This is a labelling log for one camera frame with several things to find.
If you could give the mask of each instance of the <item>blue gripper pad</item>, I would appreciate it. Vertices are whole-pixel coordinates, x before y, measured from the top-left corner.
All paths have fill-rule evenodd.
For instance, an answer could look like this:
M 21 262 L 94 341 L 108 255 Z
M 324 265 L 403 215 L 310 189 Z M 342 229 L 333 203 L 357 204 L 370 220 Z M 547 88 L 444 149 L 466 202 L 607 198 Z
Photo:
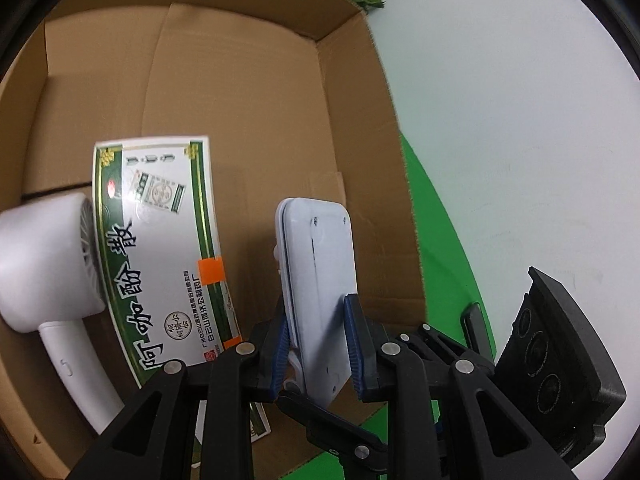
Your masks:
M 344 298 L 344 335 L 349 350 L 353 387 L 360 400 L 367 400 L 378 389 L 378 364 L 376 349 L 357 294 L 348 294 Z
M 284 375 L 287 371 L 287 359 L 289 355 L 291 339 L 289 336 L 289 324 L 284 313 L 280 314 L 280 326 L 278 327 L 278 339 L 271 362 L 271 395 L 275 399 L 278 396 Z

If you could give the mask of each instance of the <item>hair dryer button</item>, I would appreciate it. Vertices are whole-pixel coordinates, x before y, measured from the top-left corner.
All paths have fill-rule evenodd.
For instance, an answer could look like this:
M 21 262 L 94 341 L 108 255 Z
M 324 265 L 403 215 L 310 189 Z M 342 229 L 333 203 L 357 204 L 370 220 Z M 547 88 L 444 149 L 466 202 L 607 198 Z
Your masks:
M 62 371 L 69 377 L 74 374 L 74 371 L 71 369 L 71 366 L 64 359 L 60 359 L 60 364 L 62 365 Z

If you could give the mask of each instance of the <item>white and green medicine box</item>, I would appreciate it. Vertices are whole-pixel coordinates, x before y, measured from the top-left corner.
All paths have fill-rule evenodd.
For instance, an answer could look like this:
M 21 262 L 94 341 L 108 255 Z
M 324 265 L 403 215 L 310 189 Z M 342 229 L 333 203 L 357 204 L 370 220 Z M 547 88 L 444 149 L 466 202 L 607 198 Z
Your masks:
M 207 137 L 98 143 L 93 194 L 102 284 L 138 386 L 167 361 L 211 361 L 237 342 L 226 282 L 198 272 L 221 257 Z M 256 440 L 270 428 L 260 405 L 251 413 Z

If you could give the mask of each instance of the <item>white table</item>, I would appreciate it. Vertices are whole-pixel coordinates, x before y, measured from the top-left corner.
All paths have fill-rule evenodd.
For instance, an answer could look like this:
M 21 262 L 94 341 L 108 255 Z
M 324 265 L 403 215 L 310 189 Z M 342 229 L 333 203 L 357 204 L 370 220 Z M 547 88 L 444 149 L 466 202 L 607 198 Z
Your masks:
M 370 26 L 498 352 L 534 265 L 564 283 L 615 362 L 627 401 L 575 469 L 604 478 L 640 423 L 638 78 L 580 0 L 386 0 Z

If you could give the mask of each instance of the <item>hair dryer handle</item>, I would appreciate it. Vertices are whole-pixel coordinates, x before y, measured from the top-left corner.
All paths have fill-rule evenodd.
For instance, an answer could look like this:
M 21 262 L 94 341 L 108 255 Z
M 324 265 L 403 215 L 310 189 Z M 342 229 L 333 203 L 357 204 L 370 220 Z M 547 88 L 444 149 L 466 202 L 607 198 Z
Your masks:
M 124 404 L 102 368 L 81 319 L 38 327 L 47 353 L 82 414 L 100 434 Z

